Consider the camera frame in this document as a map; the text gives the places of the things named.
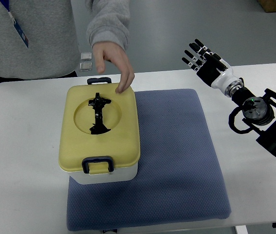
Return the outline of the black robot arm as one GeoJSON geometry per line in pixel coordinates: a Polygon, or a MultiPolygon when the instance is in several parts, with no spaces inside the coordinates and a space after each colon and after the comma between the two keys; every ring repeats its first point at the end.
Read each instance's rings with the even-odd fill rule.
{"type": "Polygon", "coordinates": [[[255,131],[256,142],[276,157],[276,92],[265,89],[256,97],[247,88],[237,89],[231,96],[237,107],[228,117],[228,125],[237,134],[255,131]]]}

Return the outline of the person's bare hand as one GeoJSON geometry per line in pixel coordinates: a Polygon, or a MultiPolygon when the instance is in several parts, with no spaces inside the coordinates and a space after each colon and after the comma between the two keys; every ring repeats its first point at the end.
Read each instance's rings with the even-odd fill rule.
{"type": "Polygon", "coordinates": [[[97,42],[92,47],[96,70],[99,74],[106,69],[109,61],[120,71],[120,81],[115,92],[120,94],[130,87],[135,74],[126,52],[116,43],[110,41],[97,42]]]}

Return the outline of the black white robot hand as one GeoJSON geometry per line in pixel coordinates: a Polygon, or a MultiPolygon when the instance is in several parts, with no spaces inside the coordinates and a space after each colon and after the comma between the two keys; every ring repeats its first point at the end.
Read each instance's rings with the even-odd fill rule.
{"type": "Polygon", "coordinates": [[[194,53],[185,50],[187,57],[182,61],[209,87],[219,89],[225,96],[232,97],[234,92],[244,87],[241,78],[233,74],[232,67],[218,54],[212,52],[198,39],[189,44],[194,53]]]}

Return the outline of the grey sweater forearm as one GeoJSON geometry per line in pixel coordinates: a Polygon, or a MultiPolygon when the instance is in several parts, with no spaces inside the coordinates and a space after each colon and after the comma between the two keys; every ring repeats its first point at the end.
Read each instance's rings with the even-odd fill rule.
{"type": "Polygon", "coordinates": [[[87,36],[91,46],[99,42],[113,42],[123,50],[129,44],[129,0],[87,0],[91,15],[87,36]]]}

